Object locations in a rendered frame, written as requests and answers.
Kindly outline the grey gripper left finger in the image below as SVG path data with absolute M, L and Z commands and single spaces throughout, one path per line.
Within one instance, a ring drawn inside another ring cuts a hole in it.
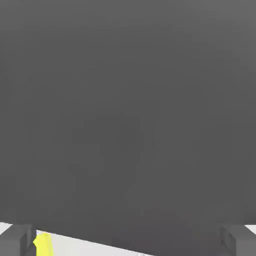
M 31 224 L 12 224 L 0 234 L 0 256 L 36 256 L 37 230 Z

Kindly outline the large yellow box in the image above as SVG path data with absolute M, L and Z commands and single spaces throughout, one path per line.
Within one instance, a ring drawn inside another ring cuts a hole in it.
M 36 256 L 54 256 L 52 237 L 49 233 L 37 234 L 33 243 L 36 247 Z

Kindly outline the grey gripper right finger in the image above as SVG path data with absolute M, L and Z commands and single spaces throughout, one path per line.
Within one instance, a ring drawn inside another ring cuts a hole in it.
M 221 226 L 219 256 L 256 256 L 256 234 L 245 225 Z

